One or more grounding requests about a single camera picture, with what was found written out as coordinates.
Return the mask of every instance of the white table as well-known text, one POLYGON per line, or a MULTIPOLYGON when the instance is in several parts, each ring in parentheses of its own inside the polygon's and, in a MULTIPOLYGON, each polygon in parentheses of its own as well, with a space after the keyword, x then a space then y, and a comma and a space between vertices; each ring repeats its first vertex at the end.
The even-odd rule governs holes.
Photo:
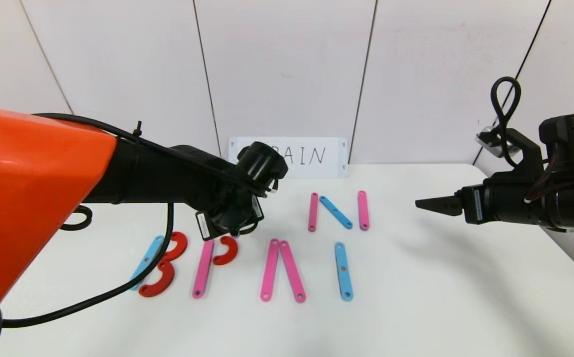
MULTIPOLYGON (((344 180, 285 180, 262 199, 266 219, 239 255, 212 266, 205 296, 190 296, 202 242, 194 212, 177 205, 189 246, 160 296, 127 292, 38 327, 5 330, 0 357, 527 356, 574 357, 574 262, 535 226, 419 210, 484 179, 469 165, 352 166, 344 180), (366 190, 371 229, 344 229, 309 196, 330 198, 357 222, 366 190), (271 238, 287 239, 307 292, 296 303, 282 263, 271 302, 259 298, 271 238), (340 298, 333 244, 346 244, 355 298, 340 298)), ((126 282, 165 205, 92 205, 93 224, 58 232, 1 304, 6 318, 49 312, 126 282)), ((226 247, 217 244, 215 253, 226 247)), ((159 278, 158 272, 149 279, 159 278)))

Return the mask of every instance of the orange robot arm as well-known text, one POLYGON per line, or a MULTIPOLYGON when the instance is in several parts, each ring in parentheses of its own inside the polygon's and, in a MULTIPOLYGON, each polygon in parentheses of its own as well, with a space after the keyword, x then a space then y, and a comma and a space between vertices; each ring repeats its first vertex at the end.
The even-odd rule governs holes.
MULTIPOLYGON (((245 235, 264 217, 257 197, 267 197, 272 182, 278 189, 287 173, 284 159, 260 142, 244 148, 234 165, 194 147, 167 148, 140 135, 140 124, 131 134, 79 116, 0 110, 0 302, 54 233, 68 228, 63 223, 79 203, 168 203, 167 235, 172 203, 185 203, 199 211, 203 240, 245 235)), ((136 282, 154 269, 155 260, 136 282)), ((87 303, 29 319, 3 319, 0 327, 45 323, 87 303)))
POLYGON ((102 178, 115 143, 90 126, 0 110, 0 302, 102 178))

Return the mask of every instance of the white wall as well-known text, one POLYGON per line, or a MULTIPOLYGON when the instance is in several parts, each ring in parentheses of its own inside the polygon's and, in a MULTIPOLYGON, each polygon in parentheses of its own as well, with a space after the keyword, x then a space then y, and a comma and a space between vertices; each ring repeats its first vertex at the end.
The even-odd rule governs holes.
MULTIPOLYGON (((553 0, 518 81, 522 97, 509 126, 541 145, 543 120, 574 113, 574 0, 553 0)), ((487 151, 476 165, 486 174, 511 170, 487 151)), ((574 259, 574 234, 548 233, 574 259)))
POLYGON ((490 88, 516 75, 545 6, 380 1, 350 162, 471 163, 495 119, 490 88))
POLYGON ((18 0, 0 0, 0 108, 69 110, 18 0))
POLYGON ((196 6, 222 148, 232 136, 351 140, 375 0, 196 6))
POLYGON ((189 0, 23 0, 77 115, 219 154, 189 0))

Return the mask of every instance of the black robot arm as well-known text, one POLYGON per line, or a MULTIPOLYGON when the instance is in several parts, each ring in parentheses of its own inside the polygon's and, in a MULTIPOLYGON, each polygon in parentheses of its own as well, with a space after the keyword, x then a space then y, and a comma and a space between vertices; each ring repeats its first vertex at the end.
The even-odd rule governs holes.
POLYGON ((89 124, 117 136, 106 172, 83 203, 185 203, 198 210, 203 240, 253 231, 264 218, 257 197, 278 189, 287 174, 285 159, 261 142, 242 149, 235 165, 189 145, 163 147, 143 139, 141 123, 128 133, 80 116, 37 116, 89 124))
MULTIPOLYGON (((502 78, 497 83, 500 81, 516 80, 502 78)), ((563 232, 574 229, 574 115, 551 118, 540 125, 539 136, 550 158, 546 169, 538 145, 515 129, 505 128, 507 120, 500 120, 499 127, 480 138, 494 147, 502 146, 495 151, 497 156, 508 157, 515 151, 512 148, 522 150, 523 159, 511 172, 497 172, 480 185, 461 188, 454 196, 420 199, 415 205, 452 216, 464 213, 470 224, 503 221, 563 232)))

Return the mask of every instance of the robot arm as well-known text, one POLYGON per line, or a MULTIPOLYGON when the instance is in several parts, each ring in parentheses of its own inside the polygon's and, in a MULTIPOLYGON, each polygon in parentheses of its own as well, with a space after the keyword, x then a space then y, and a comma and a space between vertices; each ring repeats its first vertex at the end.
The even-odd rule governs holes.
MULTIPOLYGON (((203 240, 244 235, 263 219, 257 197, 267 197, 272 183, 278 189, 287 173, 284 159, 260 142, 234 165, 194 147, 160 146, 141 138, 139 127, 128 133, 79 116, 0 110, 0 302, 72 212, 90 214, 80 203, 168 203, 166 244, 172 203, 199 211, 203 240)), ((83 309, 74 307, 61 316, 83 309)))
POLYGON ((415 205, 452 216, 464 213, 470 224, 503 221, 561 232, 574 230, 574 114, 547 119, 540 125, 540 140, 550 158, 546 169, 538 145, 515 129, 506 129, 505 124, 507 121, 502 128, 479 134, 479 139, 495 156, 505 153, 507 158, 510 152, 522 150, 523 159, 511 172, 497 172, 480 185, 461 188, 454 196, 420 199, 415 205))

